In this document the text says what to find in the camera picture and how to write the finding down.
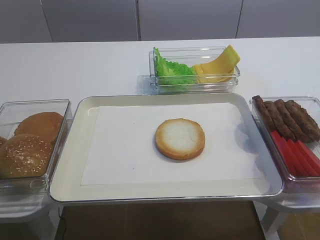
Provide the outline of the green lettuce leaf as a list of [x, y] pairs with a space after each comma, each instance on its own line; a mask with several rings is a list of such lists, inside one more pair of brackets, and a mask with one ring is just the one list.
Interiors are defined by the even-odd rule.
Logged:
[[174, 76], [174, 64], [171, 61], [167, 61], [164, 57], [161, 56], [158, 48], [154, 49], [155, 53], [155, 67], [156, 73], [159, 77], [169, 77]]
[[186, 64], [173, 62], [174, 75], [173, 76], [158, 76], [160, 85], [186, 85], [196, 84], [196, 71], [193, 67], [189, 67]]

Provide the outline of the green lettuce leaf in box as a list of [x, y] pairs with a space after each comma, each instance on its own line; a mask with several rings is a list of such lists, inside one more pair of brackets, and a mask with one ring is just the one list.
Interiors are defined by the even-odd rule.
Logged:
[[173, 76], [158, 76], [160, 85], [186, 85], [196, 84], [196, 71], [193, 67], [189, 67], [186, 64], [173, 62], [174, 75]]

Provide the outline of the clear box with lettuce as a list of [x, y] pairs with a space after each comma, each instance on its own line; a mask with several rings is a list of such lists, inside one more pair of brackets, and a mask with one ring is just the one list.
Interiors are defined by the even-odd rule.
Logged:
[[[205, 64], [215, 60], [226, 47], [227, 46], [207, 46], [158, 49], [161, 56], [167, 61], [186, 64], [188, 67], [193, 67], [197, 64]], [[230, 79], [223, 82], [198, 83], [199, 75], [196, 74], [195, 84], [160, 85], [159, 77], [156, 72], [155, 48], [157, 47], [154, 47], [149, 52], [149, 75], [150, 84], [159, 94], [232, 92], [239, 82], [240, 70], [237, 64], [234, 68], [234, 73], [227, 75]]]

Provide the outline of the bottom bun half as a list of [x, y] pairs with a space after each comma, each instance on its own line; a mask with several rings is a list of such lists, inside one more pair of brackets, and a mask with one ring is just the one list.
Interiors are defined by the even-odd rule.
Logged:
[[184, 161], [199, 156], [206, 143], [205, 132], [197, 122], [168, 119], [156, 129], [155, 145], [160, 153], [173, 160]]

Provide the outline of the white paper liner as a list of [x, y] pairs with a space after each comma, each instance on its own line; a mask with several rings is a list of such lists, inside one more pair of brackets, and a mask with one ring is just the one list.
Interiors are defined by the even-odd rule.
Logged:
[[[163, 156], [157, 127], [169, 119], [197, 122], [205, 133], [201, 155]], [[242, 180], [262, 175], [239, 109], [231, 103], [100, 107], [82, 185]]]

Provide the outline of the yellow cheese slices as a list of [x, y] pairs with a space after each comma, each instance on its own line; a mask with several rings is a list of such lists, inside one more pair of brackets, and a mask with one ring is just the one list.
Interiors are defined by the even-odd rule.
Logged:
[[230, 77], [228, 75], [234, 73], [235, 67], [240, 60], [241, 58], [233, 46], [228, 45], [215, 60], [193, 66], [198, 75], [198, 83], [212, 84], [229, 80]]

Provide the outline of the brown meat patty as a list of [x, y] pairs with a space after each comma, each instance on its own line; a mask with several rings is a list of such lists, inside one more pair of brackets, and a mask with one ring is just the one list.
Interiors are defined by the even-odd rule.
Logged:
[[312, 142], [320, 140], [320, 128], [305, 108], [301, 107], [294, 100], [286, 101], [285, 107], [301, 130]]
[[307, 134], [305, 134], [302, 129], [299, 127], [299, 125], [296, 123], [294, 118], [291, 116], [289, 111], [287, 110], [285, 106], [285, 102], [282, 99], [278, 99], [273, 102], [275, 107], [277, 108], [278, 112], [281, 115], [281, 118], [286, 125], [287, 129], [289, 130], [289, 133], [285, 137], [286, 140], [291, 139], [294, 142], [297, 140], [300, 140], [303, 143], [309, 143], [310, 138]]
[[279, 134], [284, 137], [286, 140], [296, 140], [295, 135], [289, 129], [289, 127], [285, 124], [281, 113], [278, 111], [276, 105], [272, 101], [265, 101], [264, 106], [269, 112], [273, 123], [279, 132]]
[[274, 132], [277, 130], [272, 117], [269, 114], [269, 111], [267, 110], [264, 101], [262, 100], [262, 98], [259, 95], [253, 96], [252, 97], [252, 101], [255, 104], [255, 107], [257, 108], [264, 125], [266, 126], [266, 128], [268, 129], [268, 131], [270, 133]]

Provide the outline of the plain bun half back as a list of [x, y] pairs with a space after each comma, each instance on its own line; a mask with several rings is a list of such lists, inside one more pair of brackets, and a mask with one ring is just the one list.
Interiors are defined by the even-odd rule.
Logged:
[[24, 119], [14, 131], [14, 135], [31, 134], [55, 144], [64, 117], [57, 112], [40, 112]]

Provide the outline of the silver metal tray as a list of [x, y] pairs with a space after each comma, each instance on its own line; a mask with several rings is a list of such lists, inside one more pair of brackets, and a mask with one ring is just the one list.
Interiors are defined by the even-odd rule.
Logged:
[[[100, 107], [172, 106], [230, 103], [242, 117], [256, 152], [261, 176], [238, 180], [203, 180], [150, 183], [83, 185], [98, 110]], [[63, 204], [117, 202], [176, 202], [213, 199], [256, 199], [276, 196], [283, 180], [254, 121], [246, 100], [235, 93], [189, 93], [177, 95], [91, 96], [76, 109], [67, 140], [57, 163], [49, 194]]]

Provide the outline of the clear box with buns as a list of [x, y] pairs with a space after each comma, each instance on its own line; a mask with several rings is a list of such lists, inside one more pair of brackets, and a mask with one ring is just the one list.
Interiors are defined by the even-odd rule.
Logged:
[[53, 172], [65, 144], [73, 116], [71, 101], [51, 99], [35, 101], [6, 102], [0, 108], [0, 136], [9, 140], [16, 136], [15, 130], [29, 116], [42, 112], [56, 112], [63, 116], [63, 121], [53, 146], [53, 151], [46, 172], [38, 177], [0, 178], [1, 195], [18, 195], [47, 192]]

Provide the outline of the clear box with patties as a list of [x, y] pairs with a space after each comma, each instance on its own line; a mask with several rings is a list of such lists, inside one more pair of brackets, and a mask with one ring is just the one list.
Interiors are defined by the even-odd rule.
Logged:
[[[298, 103], [302, 108], [306, 109], [307, 113], [315, 120], [320, 128], [320, 102], [314, 97], [261, 97], [263, 102], [276, 100], [283, 100], [284, 103], [293, 100]], [[279, 173], [284, 180], [284, 191], [286, 193], [307, 193], [319, 192], [320, 190], [320, 177], [294, 177], [292, 176], [271, 136], [271, 132], [266, 128], [259, 111], [257, 110], [253, 100], [250, 100], [253, 118], [263, 135], [267, 147], [269, 148], [274, 163], [279, 169]], [[309, 149], [320, 158], [320, 141], [304, 142]]]

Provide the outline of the sesame bun top front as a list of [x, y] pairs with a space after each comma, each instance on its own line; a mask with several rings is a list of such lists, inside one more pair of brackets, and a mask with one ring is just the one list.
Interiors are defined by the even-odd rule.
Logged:
[[51, 160], [53, 145], [33, 134], [11, 137], [0, 147], [0, 178], [40, 177]]

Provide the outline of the sesame bun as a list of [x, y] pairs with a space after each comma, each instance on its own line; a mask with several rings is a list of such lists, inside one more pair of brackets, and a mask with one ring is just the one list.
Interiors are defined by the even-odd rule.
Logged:
[[7, 141], [6, 138], [0, 137], [0, 146], [2, 146]]
[[40, 177], [51, 160], [53, 145], [33, 134], [11, 137], [0, 147], [0, 178]]

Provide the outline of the red tomato slices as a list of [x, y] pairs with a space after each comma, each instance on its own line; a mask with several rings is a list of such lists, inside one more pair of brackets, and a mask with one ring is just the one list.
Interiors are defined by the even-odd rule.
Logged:
[[277, 131], [271, 137], [289, 173], [298, 178], [319, 177], [320, 159], [302, 141], [285, 140]]

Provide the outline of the sesame bun top left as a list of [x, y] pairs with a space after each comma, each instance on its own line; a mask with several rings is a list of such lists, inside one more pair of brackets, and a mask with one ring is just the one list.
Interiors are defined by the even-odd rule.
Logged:
[[0, 137], [0, 146], [2, 146], [7, 141], [6, 138]]

